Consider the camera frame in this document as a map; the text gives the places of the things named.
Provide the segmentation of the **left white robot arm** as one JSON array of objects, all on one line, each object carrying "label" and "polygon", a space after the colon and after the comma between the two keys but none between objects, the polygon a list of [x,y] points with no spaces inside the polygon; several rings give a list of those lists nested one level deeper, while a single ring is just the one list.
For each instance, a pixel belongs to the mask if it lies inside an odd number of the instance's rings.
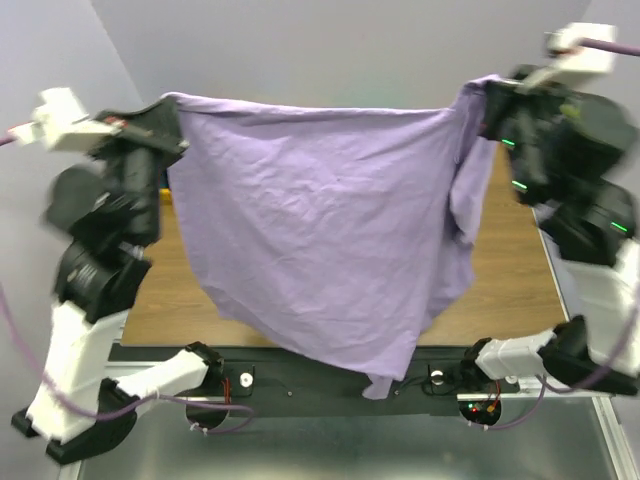
[{"label": "left white robot arm", "polygon": [[161,235],[160,179],[187,149],[172,98],[132,113],[103,111],[75,120],[46,107],[53,149],[79,151],[102,171],[76,165],[53,182],[45,221],[70,236],[53,287],[52,331],[43,380],[12,426],[46,440],[59,465],[113,450],[156,400],[196,389],[210,394],[223,378],[222,357],[195,342],[169,360],[112,379],[104,368],[115,337],[151,268],[145,249]]}]

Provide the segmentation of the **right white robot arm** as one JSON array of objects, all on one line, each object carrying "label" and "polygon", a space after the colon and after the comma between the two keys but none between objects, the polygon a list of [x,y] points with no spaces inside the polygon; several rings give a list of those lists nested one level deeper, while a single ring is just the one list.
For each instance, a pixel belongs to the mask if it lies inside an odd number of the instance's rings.
[{"label": "right white robot arm", "polygon": [[453,379],[472,390],[509,377],[551,377],[578,389],[639,392],[637,203],[607,180],[635,146],[638,128],[620,104],[555,80],[535,87],[521,65],[485,89],[479,130],[507,150],[520,204],[551,206],[540,222],[573,276],[580,314],[537,335],[484,338],[465,352]]}]

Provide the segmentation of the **purple t shirt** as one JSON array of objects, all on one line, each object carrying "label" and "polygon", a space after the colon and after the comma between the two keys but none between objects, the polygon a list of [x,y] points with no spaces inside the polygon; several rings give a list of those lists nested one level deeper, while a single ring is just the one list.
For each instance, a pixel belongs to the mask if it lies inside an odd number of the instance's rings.
[{"label": "purple t shirt", "polygon": [[174,93],[189,146],[168,173],[173,205],[219,312],[386,398],[474,279],[496,150],[479,134],[487,83],[439,109]]}]

